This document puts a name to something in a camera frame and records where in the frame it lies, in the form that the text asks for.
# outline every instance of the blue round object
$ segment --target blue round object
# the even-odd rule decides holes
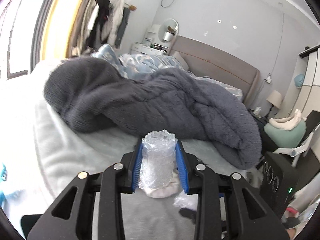
[[[300,74],[294,78],[294,84],[297,88],[301,88],[304,81],[304,74]]]

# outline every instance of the wall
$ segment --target wall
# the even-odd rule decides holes
[[[146,29],[152,24],[161,0],[125,0],[126,3],[137,7],[130,13],[121,49],[117,54],[129,53],[132,43],[142,42]]]
[[[163,5],[171,1],[164,0]],[[176,0],[169,8],[159,6],[154,24],[167,18],[178,21],[179,35],[244,60],[260,70],[261,78],[274,68],[272,83],[264,85],[252,104],[261,106],[262,112],[269,109],[265,98],[272,90],[286,94],[298,53],[320,41],[320,31],[312,22],[313,27],[304,28],[281,6],[274,7],[263,0]]]

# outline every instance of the dark gray comforter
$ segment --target dark gray comforter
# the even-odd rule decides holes
[[[212,141],[240,169],[251,168],[260,158],[259,130],[245,106],[223,87],[180,69],[134,81],[103,59],[75,58],[50,75],[44,97],[74,131],[117,125],[144,136],[167,129],[179,139]]]

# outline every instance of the headboard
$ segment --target headboard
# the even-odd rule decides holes
[[[220,49],[182,36],[176,37],[169,55],[178,51],[189,70],[198,77],[208,76],[242,90],[248,106],[259,81],[260,71]]]

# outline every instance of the bubble wrap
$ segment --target bubble wrap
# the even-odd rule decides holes
[[[139,188],[159,189],[168,186],[176,156],[175,135],[167,130],[148,133],[142,139],[142,164]]]

